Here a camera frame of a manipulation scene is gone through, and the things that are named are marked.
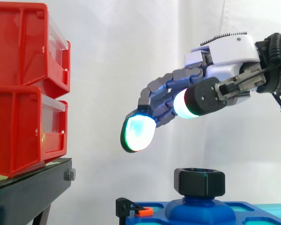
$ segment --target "black clamp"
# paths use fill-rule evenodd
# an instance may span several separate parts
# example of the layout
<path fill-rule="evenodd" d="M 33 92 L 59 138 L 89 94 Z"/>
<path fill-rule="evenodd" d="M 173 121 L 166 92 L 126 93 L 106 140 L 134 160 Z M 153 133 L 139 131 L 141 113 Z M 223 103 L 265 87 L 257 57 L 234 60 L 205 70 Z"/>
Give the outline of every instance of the black clamp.
<path fill-rule="evenodd" d="M 145 208 L 126 198 L 116 200 L 116 216 L 120 219 L 119 225 L 126 225 L 126 217 L 130 216 L 130 211 L 138 212 L 140 210 L 145 210 Z"/>

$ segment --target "blue container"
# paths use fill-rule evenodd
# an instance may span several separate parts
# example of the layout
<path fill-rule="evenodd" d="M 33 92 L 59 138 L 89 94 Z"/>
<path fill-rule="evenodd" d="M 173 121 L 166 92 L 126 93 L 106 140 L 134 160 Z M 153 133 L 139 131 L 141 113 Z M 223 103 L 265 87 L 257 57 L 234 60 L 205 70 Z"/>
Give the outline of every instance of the blue container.
<path fill-rule="evenodd" d="M 131 212 L 126 225 L 281 225 L 281 204 L 251 205 L 184 197 L 139 205 L 153 208 L 153 216 L 136 217 Z"/>

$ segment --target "glowing fingertip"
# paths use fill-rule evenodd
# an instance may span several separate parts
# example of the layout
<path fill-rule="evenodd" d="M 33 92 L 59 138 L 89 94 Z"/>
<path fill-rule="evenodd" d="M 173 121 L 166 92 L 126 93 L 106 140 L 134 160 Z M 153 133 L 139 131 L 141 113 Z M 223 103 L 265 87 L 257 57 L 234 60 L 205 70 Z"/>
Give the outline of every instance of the glowing fingertip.
<path fill-rule="evenodd" d="M 188 108 L 186 107 L 185 101 L 184 101 L 184 95 L 185 95 L 186 89 L 179 92 L 175 99 L 174 99 L 174 110 L 177 113 L 178 116 L 184 118 L 184 119 L 191 119 L 198 117 L 198 115 L 195 115 L 191 113 Z"/>
<path fill-rule="evenodd" d="M 132 151 L 140 151 L 151 143 L 156 128 L 155 121 L 148 116 L 135 115 L 127 121 L 125 142 Z"/>

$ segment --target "black shelf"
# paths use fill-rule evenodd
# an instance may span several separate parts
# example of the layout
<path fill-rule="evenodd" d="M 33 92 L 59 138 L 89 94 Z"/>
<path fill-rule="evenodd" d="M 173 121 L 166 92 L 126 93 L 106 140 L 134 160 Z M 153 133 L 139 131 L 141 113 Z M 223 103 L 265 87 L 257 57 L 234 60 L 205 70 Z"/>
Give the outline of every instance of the black shelf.
<path fill-rule="evenodd" d="M 45 225 L 51 203 L 71 186 L 72 159 L 59 158 L 20 177 L 0 181 L 0 225 Z"/>

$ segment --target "black table leg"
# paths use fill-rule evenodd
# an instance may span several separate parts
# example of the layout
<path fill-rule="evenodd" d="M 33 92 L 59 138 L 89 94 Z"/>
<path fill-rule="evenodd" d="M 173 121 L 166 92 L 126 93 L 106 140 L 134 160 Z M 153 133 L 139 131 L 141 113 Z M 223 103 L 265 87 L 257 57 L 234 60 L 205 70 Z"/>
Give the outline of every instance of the black table leg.
<path fill-rule="evenodd" d="M 42 211 L 37 217 L 34 218 L 32 225 L 46 225 L 48 221 L 49 211 L 51 205 L 49 205 L 44 211 Z"/>

